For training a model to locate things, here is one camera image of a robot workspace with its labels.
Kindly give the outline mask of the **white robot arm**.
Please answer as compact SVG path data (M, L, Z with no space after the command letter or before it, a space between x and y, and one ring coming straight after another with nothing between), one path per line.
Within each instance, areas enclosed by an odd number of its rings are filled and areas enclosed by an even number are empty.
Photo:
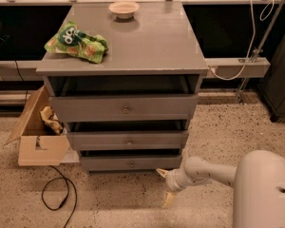
M188 186L217 181L234 189L233 228L285 228L285 159L273 152L249 152L236 166L191 157L157 172L167 185L164 206Z

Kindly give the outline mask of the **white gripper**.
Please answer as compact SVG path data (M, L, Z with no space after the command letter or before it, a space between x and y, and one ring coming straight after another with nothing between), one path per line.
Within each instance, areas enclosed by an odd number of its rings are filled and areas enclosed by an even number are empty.
M192 179L184 172L183 169L179 168L168 171L157 168L156 171L161 177L165 178L167 189L170 191L167 191L165 194L165 199L162 205L163 208L168 208L173 203L177 195L176 193L193 184Z

